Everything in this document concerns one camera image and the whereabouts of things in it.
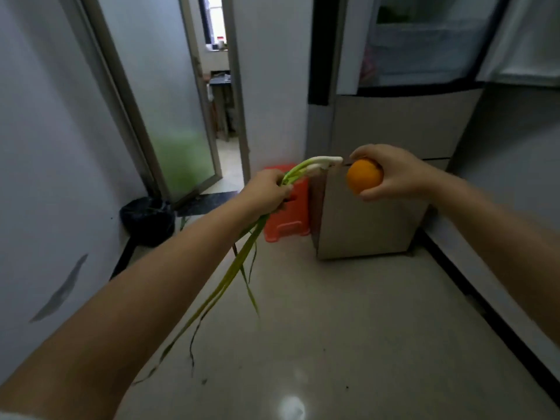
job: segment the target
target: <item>wall stain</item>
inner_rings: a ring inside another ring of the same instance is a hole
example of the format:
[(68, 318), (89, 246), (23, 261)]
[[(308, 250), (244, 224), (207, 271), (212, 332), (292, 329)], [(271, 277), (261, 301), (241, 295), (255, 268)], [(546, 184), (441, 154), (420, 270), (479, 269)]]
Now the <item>wall stain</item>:
[(41, 308), (35, 316), (29, 320), (30, 323), (40, 321), (45, 317), (55, 313), (64, 303), (64, 301), (70, 296), (70, 293), (74, 289), (74, 285), (78, 281), (78, 274), (80, 274), (80, 268), (82, 268), (83, 263), (86, 261), (89, 254), (82, 255), (82, 257), (76, 262), (70, 274), (62, 283), (62, 286), (52, 294), (48, 302)]

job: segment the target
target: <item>person's left hand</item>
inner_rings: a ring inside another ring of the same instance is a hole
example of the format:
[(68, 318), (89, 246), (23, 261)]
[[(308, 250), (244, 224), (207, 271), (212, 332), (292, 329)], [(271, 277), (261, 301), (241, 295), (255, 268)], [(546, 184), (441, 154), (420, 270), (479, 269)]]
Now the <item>person's left hand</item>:
[(239, 198), (248, 204), (256, 216), (275, 211), (290, 197), (292, 185), (280, 186), (284, 173), (279, 169), (264, 169), (256, 174), (243, 188)]

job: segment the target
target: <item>hand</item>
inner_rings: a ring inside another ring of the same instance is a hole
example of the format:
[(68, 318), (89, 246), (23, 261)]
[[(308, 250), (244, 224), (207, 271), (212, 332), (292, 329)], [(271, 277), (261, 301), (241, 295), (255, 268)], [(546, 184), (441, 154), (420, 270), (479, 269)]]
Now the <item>hand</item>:
[(264, 169), (247, 183), (239, 194), (257, 217), (276, 210), (290, 197), (292, 185), (280, 186), (284, 173), (279, 169)]
[(384, 197), (429, 197), (430, 191), (445, 172), (421, 161), (412, 153), (388, 144), (358, 147), (350, 159), (369, 158), (383, 168), (383, 182), (360, 193), (363, 200)]

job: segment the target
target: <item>frosted glass door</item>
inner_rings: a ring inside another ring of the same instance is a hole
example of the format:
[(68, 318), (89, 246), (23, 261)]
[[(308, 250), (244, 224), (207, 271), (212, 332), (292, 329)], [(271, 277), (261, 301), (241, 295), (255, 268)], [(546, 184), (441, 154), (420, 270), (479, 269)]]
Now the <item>frosted glass door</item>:
[(214, 176), (179, 0), (98, 0), (173, 202)]
[(464, 78), (499, 0), (378, 0), (360, 87), (441, 84)]

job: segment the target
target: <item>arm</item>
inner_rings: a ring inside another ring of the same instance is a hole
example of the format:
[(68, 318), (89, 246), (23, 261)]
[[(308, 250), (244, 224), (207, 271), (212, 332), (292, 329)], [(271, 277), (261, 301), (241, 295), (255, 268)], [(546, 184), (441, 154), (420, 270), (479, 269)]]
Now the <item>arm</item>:
[(560, 245), (465, 180), (436, 169), (406, 150), (362, 146), (352, 158), (381, 164), (381, 185), (360, 194), (423, 197), (448, 217), (494, 275), (542, 330), (560, 344)]
[(0, 388), (0, 410), (45, 420), (112, 418), (138, 371), (183, 317), (242, 230), (291, 191), (277, 170), (109, 282)]

